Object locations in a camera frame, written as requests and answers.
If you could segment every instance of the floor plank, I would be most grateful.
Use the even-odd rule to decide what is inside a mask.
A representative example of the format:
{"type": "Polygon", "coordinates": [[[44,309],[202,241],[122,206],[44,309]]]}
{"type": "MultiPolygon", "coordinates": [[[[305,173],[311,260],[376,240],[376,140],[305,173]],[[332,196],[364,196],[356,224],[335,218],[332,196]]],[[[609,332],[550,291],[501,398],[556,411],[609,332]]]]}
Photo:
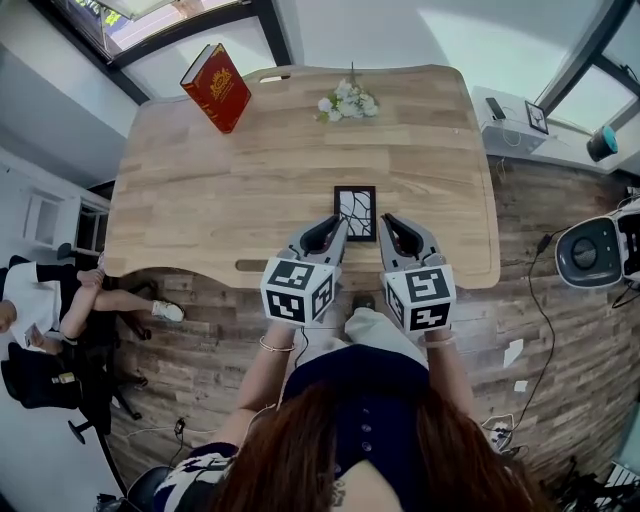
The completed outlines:
{"type": "MultiPolygon", "coordinates": [[[[496,197],[502,275],[487,290],[458,290],[454,330],[476,396],[476,415],[512,413],[520,416],[549,356],[552,334],[529,294],[526,279],[538,241],[554,232],[615,208],[624,182],[586,172],[506,162],[496,172],[491,160],[496,197]],[[523,339],[524,350],[503,368],[504,350],[523,339]],[[525,393],[514,391],[527,380],[525,393]]],[[[544,379],[514,435],[523,445],[525,463],[537,478],[555,481],[575,455],[579,470],[601,476],[621,442],[640,384],[640,315],[630,307],[611,309],[621,286],[580,291],[557,276],[553,245],[538,259],[532,286],[556,331],[554,356],[544,379]]],[[[184,306],[187,320],[170,325],[141,315],[153,338],[140,342],[122,324],[118,365],[149,380],[128,397],[143,419],[131,421],[114,409],[108,443],[126,483],[154,465],[166,464],[179,447],[173,435],[178,417],[187,428],[211,431],[231,411],[244,372],[258,350],[256,340],[267,325],[255,291],[228,289],[203,276],[176,269],[152,269],[122,279],[127,287],[148,279],[162,297],[184,306]],[[142,428],[169,427],[145,431],[142,428]]],[[[347,292],[332,314],[344,321],[349,290],[376,290],[378,276],[345,275],[347,292]]],[[[378,304],[382,297],[378,295],[378,304]]],[[[318,345],[332,332],[312,334],[318,345]]],[[[186,447],[197,446],[211,433],[188,431],[186,447]]],[[[183,449],[177,460],[186,456],[183,449]]]]}

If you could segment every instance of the tattoo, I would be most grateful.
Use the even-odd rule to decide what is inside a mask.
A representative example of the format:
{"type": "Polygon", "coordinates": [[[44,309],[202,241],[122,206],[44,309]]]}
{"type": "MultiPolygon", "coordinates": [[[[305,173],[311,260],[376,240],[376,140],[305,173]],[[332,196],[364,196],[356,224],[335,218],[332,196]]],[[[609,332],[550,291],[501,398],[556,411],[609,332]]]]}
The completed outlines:
{"type": "Polygon", "coordinates": [[[341,507],[347,491],[344,490],[344,482],[334,480],[331,494],[331,506],[334,508],[341,507]]]}

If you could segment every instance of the table top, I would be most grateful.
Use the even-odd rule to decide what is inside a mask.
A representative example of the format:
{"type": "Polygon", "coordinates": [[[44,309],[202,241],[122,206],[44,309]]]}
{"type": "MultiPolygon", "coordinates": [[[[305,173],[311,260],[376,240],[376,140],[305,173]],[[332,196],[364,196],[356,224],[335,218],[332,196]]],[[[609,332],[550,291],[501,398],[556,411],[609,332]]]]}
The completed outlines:
{"type": "MultiPolygon", "coordinates": [[[[333,213],[334,186],[368,185],[378,215],[406,217],[435,235],[456,285],[493,286],[493,188],[460,73],[358,71],[379,115],[317,122],[318,100],[348,75],[296,66],[252,73],[252,98],[228,135],[186,96],[142,105],[111,202],[107,274],[174,267],[258,288],[259,269],[288,237],[333,213]],[[272,76],[290,78],[261,81],[272,76]]],[[[378,243],[347,244],[343,272],[381,270],[378,243]]]]}

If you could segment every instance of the gold emblem on book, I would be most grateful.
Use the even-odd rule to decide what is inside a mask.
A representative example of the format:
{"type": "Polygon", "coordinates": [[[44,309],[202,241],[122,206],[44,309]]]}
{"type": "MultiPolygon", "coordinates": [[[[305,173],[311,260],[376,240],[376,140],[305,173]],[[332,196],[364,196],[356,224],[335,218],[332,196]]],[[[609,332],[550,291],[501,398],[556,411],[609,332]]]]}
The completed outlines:
{"type": "Polygon", "coordinates": [[[221,95],[225,94],[231,83],[231,73],[225,68],[216,71],[213,74],[213,82],[211,84],[211,94],[217,100],[221,95]]]}

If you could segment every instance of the framed picture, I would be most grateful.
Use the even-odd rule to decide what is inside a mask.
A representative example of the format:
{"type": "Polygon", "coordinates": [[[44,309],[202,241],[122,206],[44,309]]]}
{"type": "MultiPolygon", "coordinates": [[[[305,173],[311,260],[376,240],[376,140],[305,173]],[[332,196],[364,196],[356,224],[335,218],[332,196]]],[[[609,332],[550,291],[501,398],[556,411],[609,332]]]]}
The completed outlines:
{"type": "Polygon", "coordinates": [[[529,103],[525,100],[525,106],[527,107],[527,117],[529,118],[529,126],[534,130],[549,135],[549,128],[547,127],[547,118],[542,110],[537,105],[529,103]]]}
{"type": "Polygon", "coordinates": [[[376,187],[334,187],[333,213],[349,223],[347,241],[376,241],[376,187]]]}

